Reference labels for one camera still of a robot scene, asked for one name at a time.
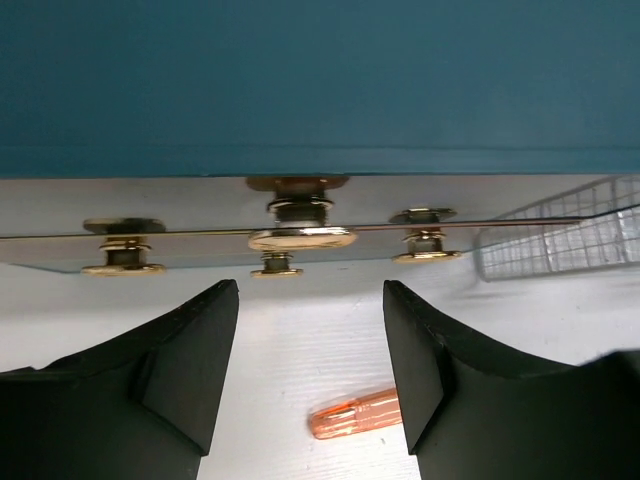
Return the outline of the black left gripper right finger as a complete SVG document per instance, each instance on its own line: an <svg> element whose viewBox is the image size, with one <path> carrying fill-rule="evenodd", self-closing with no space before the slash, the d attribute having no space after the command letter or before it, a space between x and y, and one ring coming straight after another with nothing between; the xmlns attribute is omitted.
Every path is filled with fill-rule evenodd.
<svg viewBox="0 0 640 480"><path fill-rule="evenodd" d="M455 320L398 281L383 313L408 451L424 479L635 479L639 355L571 366Z"/></svg>

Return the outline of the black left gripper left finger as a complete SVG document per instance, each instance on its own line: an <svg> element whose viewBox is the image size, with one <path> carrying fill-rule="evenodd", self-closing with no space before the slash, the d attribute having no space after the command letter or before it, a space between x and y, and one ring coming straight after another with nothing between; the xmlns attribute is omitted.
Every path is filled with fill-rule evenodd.
<svg viewBox="0 0 640 480"><path fill-rule="evenodd" d="M208 455L236 331L223 280L45 368L1 376L5 479L194 479Z"/></svg>

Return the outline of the teal drawer cabinet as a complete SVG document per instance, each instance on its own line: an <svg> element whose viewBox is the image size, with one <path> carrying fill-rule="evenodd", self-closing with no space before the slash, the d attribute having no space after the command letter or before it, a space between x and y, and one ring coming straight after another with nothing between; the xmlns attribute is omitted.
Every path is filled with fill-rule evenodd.
<svg viewBox="0 0 640 480"><path fill-rule="evenodd" d="M5 1L1 259L474 249L639 171L635 1Z"/></svg>

